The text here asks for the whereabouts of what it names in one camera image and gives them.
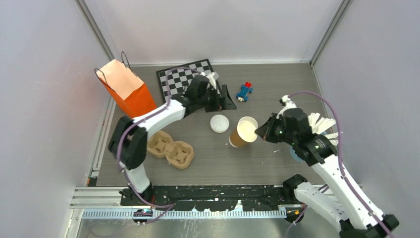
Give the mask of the brown paper coffee cup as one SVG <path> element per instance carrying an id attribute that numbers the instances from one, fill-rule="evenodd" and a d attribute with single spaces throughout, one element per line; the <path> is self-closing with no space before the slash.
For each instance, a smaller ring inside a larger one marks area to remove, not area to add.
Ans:
<path id="1" fill-rule="evenodd" d="M 253 117 L 242 117 L 239 119 L 236 127 L 229 135 L 229 143 L 234 148 L 239 148 L 254 142 L 258 135 L 255 130 L 258 123 Z"/>

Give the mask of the white plastic cup lid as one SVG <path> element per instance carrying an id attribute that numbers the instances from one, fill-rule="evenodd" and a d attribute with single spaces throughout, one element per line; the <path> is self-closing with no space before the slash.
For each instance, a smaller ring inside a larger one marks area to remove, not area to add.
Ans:
<path id="1" fill-rule="evenodd" d="M 224 133 L 229 128 L 229 119 L 224 115 L 214 115 L 210 119 L 210 127 L 216 133 Z"/>

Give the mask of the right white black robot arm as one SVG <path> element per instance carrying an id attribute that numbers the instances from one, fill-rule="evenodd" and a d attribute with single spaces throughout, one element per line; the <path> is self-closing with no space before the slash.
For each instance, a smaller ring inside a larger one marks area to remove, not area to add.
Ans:
<path id="1" fill-rule="evenodd" d="M 392 214 L 384 214 L 370 201 L 343 165 L 336 149 L 337 133 L 325 131 L 336 124 L 319 113 L 307 115 L 302 109 L 272 113 L 255 134 L 271 143 L 289 144 L 295 154 L 329 186 L 332 200 L 306 178 L 294 175 L 283 182 L 283 198 L 288 203 L 303 202 L 323 216 L 342 238 L 385 238 L 399 226 Z"/>

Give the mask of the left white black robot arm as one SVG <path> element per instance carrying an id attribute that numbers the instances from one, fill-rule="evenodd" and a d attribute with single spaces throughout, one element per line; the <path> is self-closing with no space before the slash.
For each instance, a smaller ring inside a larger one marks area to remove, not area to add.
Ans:
<path id="1" fill-rule="evenodd" d="M 201 108 L 206 112 L 237 108 L 227 85 L 220 85 L 214 73 L 195 75 L 183 92 L 171 96 L 165 104 L 147 114 L 135 118 L 123 116 L 118 120 L 108 150 L 117 160 L 118 170 L 124 174 L 138 204 L 147 205 L 152 198 L 148 189 L 151 182 L 144 168 L 148 140 Z"/>

